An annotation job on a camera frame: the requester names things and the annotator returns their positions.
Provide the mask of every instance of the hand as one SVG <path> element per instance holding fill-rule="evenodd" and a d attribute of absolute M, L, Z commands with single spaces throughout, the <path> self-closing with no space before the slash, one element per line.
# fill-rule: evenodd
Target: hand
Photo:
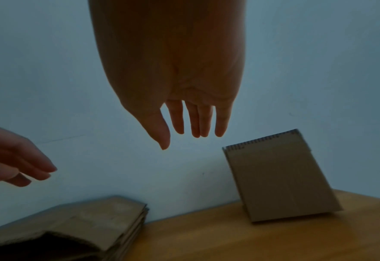
<path fill-rule="evenodd" d="M 223 136 L 244 67 L 243 0 L 90 0 L 95 37 L 121 104 L 162 149 L 184 133 L 183 104 L 194 137 Z"/>
<path fill-rule="evenodd" d="M 54 171 L 56 167 L 30 140 L 0 128 L 0 181 L 25 187 L 31 181 L 23 173 L 45 180 Z"/>

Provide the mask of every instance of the white wall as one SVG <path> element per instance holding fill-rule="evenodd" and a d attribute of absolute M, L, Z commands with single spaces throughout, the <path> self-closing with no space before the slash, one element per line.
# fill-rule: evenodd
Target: white wall
<path fill-rule="evenodd" d="M 147 202 L 149 220 L 234 201 L 221 147 L 293 128 L 334 188 L 380 197 L 380 1 L 250 0 L 247 38 L 225 137 L 192 138 L 186 118 L 161 151 L 108 85 L 86 1 L 0 0 L 0 126 L 59 168 L 0 183 L 0 225 L 112 194 Z"/>

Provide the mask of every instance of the folded cardboard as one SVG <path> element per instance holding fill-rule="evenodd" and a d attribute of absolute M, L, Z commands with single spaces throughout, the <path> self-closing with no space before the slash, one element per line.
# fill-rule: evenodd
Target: folded cardboard
<path fill-rule="evenodd" d="M 58 206 L 0 227 L 0 261 L 120 261 L 147 212 L 122 197 Z"/>
<path fill-rule="evenodd" d="M 223 151 L 252 222 L 342 210 L 297 129 Z"/>

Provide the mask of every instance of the table surface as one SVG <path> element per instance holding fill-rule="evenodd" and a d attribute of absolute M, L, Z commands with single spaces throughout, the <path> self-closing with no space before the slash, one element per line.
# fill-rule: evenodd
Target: table surface
<path fill-rule="evenodd" d="M 241 203 L 145 225 L 126 261 L 380 261 L 380 199 L 335 191 L 344 211 L 251 224 Z"/>

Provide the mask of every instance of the cardboard piece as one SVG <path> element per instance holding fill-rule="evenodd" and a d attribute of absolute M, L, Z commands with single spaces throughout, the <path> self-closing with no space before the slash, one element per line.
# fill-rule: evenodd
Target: cardboard piece
<path fill-rule="evenodd" d="M 122 197 L 58 206 L 0 227 L 0 261 L 120 261 L 147 213 Z"/>
<path fill-rule="evenodd" d="M 297 129 L 223 151 L 252 222 L 342 210 Z"/>

